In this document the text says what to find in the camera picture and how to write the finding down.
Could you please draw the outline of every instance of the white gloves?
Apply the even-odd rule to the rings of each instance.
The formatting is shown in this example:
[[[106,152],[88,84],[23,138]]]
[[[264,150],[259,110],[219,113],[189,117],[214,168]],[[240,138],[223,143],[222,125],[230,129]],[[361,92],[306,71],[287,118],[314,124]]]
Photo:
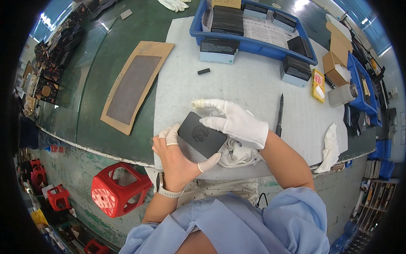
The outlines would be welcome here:
[[[219,99],[200,99],[192,102],[194,109],[216,109],[221,117],[203,117],[200,122],[238,140],[243,145],[263,149],[268,136],[268,123],[257,120],[238,104]]]
[[[172,127],[165,128],[163,131],[161,131],[158,134],[158,138],[159,139],[166,139],[166,146],[169,146],[169,145],[179,146],[178,142],[177,142],[177,136],[178,136],[177,132],[179,130],[179,127],[180,127],[180,124],[175,124]],[[180,149],[178,149],[176,151],[178,152],[177,154],[171,154],[171,156],[174,156],[174,158],[176,158],[176,155],[182,154]],[[211,169],[212,167],[214,167],[214,165],[217,164],[217,162],[220,160],[220,157],[221,157],[221,153],[219,153],[219,152],[215,153],[210,158],[208,158],[207,160],[199,162],[197,164],[197,167],[199,168],[200,172],[203,173],[203,172]]]
[[[184,11],[189,8],[189,5],[185,4],[185,2],[191,1],[192,0],[158,0],[163,6],[175,12]]]

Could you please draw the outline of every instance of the black card stack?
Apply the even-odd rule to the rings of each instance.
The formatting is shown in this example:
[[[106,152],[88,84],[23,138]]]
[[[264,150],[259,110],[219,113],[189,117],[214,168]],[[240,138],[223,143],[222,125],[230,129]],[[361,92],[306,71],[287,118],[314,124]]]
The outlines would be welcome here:
[[[214,6],[211,32],[244,36],[241,9]]]

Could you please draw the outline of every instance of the blue tray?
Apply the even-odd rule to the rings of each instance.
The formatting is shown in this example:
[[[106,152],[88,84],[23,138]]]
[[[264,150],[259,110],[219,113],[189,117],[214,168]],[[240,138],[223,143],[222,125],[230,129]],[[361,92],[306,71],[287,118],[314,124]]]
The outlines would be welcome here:
[[[379,99],[375,100],[374,88],[372,87],[372,81],[369,77],[369,74],[365,70],[365,68],[358,62],[358,60],[349,52],[348,53],[348,61],[347,61],[347,69],[351,71],[351,82],[354,83],[358,90],[358,97],[355,98],[352,102],[350,102],[351,106],[356,107],[359,110],[365,111],[370,116],[371,123],[375,126],[381,126],[382,122],[378,121],[378,112],[376,110],[377,107],[380,107]],[[362,84],[359,79],[359,75],[357,69],[362,73],[365,77],[367,82],[367,86],[369,92],[371,93],[371,105],[369,105],[364,100],[364,93],[362,89]]]
[[[305,57],[303,55],[300,55],[294,51],[291,50],[287,50],[285,48],[270,44],[270,43],[266,43],[263,41],[258,41],[258,40],[254,40],[254,39],[250,39],[247,37],[243,37],[243,36],[238,36],[238,35],[227,35],[227,34],[223,34],[223,33],[212,33],[212,32],[203,32],[202,30],[202,24],[201,24],[201,19],[202,16],[204,14],[204,12],[207,10],[207,3],[206,0],[201,0],[200,1],[200,5],[197,9],[196,15],[194,16],[192,25],[190,26],[190,30],[189,33],[192,37],[196,38],[196,43],[197,45],[200,45],[201,40],[204,40],[206,37],[213,37],[213,38],[224,38],[224,39],[232,39],[232,40],[238,40],[240,41],[240,47],[239,50],[242,51],[246,51],[246,52],[250,52],[250,53],[254,53],[254,54],[259,54],[262,56],[267,56],[267,57],[271,57],[271,58],[275,58],[278,59],[280,61],[283,61],[285,56],[291,56],[294,57],[296,59],[302,60],[305,63],[311,64],[316,66],[318,61],[317,61],[317,57],[316,54],[314,53],[313,47],[309,41],[309,37],[307,36],[306,31],[304,30],[302,24],[300,23],[299,19],[297,19],[296,17],[285,13],[283,11],[280,11],[279,9],[275,9],[272,8],[268,5],[264,5],[264,4],[260,4],[257,2],[252,2],[252,1],[247,1],[247,0],[242,0],[241,3],[245,4],[245,3],[251,3],[251,4],[255,4],[257,6],[261,6],[264,8],[268,8],[271,11],[278,11],[280,13],[283,13],[293,19],[295,19],[297,25],[296,25],[296,29],[299,32],[299,36],[303,37],[306,39],[307,43],[309,44],[310,47],[310,51],[311,51],[311,55],[313,56],[313,59],[310,59],[308,57]]]

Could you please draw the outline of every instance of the hand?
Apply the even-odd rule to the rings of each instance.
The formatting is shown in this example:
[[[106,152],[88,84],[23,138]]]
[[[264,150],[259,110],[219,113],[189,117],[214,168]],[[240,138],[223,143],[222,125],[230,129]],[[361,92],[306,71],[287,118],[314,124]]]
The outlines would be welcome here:
[[[164,188],[172,192],[180,192],[186,184],[201,173],[211,169],[220,160],[216,153],[208,160],[194,163],[181,152],[177,142],[177,131],[180,124],[175,124],[153,137],[152,150],[161,158],[164,170]]]
[[[268,136],[268,123],[256,119],[238,104],[219,99],[200,99],[192,102],[194,109],[216,109],[222,117],[203,117],[200,122],[238,140],[243,145],[263,149]]]

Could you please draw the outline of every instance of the floor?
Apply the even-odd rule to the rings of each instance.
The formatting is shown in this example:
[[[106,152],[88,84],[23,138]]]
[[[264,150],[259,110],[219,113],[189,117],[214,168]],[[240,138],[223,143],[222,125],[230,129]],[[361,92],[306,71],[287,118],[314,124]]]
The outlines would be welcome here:
[[[93,202],[90,189],[93,176],[105,167],[116,163],[84,150],[69,146],[65,154],[53,158],[47,151],[35,150],[34,154],[41,159],[47,170],[50,184],[63,184],[71,194],[70,202],[80,219],[91,230],[110,244],[120,248],[131,228],[138,225],[153,197],[152,190],[147,193],[145,204],[127,215],[110,218]],[[353,166],[340,172],[329,172],[315,177],[315,189],[326,204],[328,217],[327,236],[330,243],[335,241],[343,231],[345,223],[355,206],[359,185],[364,175],[366,156],[353,160]],[[269,200],[282,188],[273,176],[259,179],[259,193],[264,192]]]

